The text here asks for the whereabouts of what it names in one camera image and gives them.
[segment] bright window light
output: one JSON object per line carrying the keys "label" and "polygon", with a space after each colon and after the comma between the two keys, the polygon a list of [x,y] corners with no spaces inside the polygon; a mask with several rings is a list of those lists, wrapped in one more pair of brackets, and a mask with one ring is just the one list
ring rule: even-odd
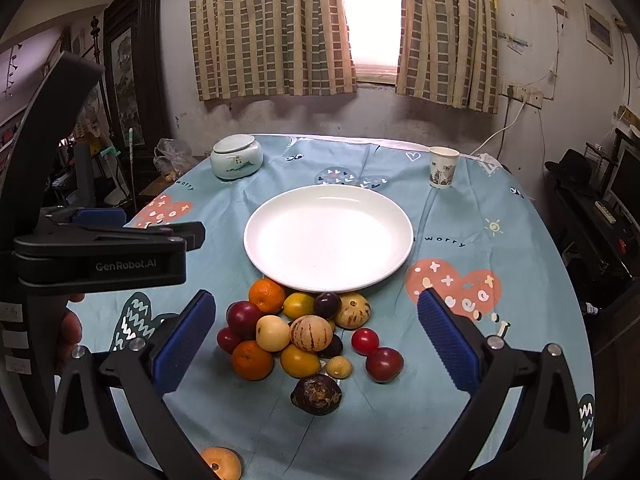
{"label": "bright window light", "polygon": [[401,0],[343,0],[358,81],[396,82]]}

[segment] television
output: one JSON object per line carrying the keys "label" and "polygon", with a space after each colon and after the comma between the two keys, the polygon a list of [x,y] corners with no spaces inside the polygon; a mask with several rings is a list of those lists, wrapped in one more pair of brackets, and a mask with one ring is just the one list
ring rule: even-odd
{"label": "television", "polygon": [[608,191],[629,221],[640,231],[640,152],[626,143],[620,150],[620,162]]}

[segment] fruit pile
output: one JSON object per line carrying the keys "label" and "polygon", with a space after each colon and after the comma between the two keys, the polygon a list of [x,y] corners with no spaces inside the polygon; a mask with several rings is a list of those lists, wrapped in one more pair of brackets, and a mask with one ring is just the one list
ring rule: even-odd
{"label": "fruit pile", "polygon": [[[291,321],[277,314],[282,313]],[[349,377],[351,362],[341,356],[342,341],[336,326],[356,330],[354,350],[367,356],[366,370],[376,382],[386,383],[402,370],[402,356],[391,348],[379,348],[378,335],[360,328],[371,315],[369,302],[356,292],[324,292],[315,298],[304,292],[286,296],[282,286],[263,278],[249,289],[248,301],[236,301],[226,311],[227,327],[218,332],[218,345],[232,355],[234,372],[259,381],[273,370],[274,354],[292,377],[300,379],[291,394],[294,405],[313,415],[332,412],[342,399],[338,383]],[[322,362],[326,375],[320,374]]]}

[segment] picture frame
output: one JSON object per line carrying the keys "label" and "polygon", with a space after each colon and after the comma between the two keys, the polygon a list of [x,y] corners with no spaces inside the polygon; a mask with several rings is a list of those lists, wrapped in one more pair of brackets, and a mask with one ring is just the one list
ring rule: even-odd
{"label": "picture frame", "polygon": [[584,19],[587,28],[587,41],[613,60],[613,36],[609,20],[589,4],[584,4]]}
{"label": "picture frame", "polygon": [[171,137],[162,80],[160,0],[114,0],[104,10],[103,27],[112,140],[128,173],[128,132],[134,129],[134,172],[146,186],[158,176],[154,148]]}

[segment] pink heart pattern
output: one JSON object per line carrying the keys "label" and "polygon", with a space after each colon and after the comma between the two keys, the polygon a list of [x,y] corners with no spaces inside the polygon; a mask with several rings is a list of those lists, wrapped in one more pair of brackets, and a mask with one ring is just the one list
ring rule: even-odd
{"label": "pink heart pattern", "polygon": [[134,219],[134,227],[146,229],[150,225],[168,224],[193,209],[191,202],[172,202],[171,195],[164,193],[155,197],[140,210]]}
{"label": "pink heart pattern", "polygon": [[433,287],[454,314],[475,320],[474,312],[488,314],[500,300],[500,280],[487,269],[460,276],[445,260],[426,258],[412,265],[404,289],[414,303],[426,288]]}

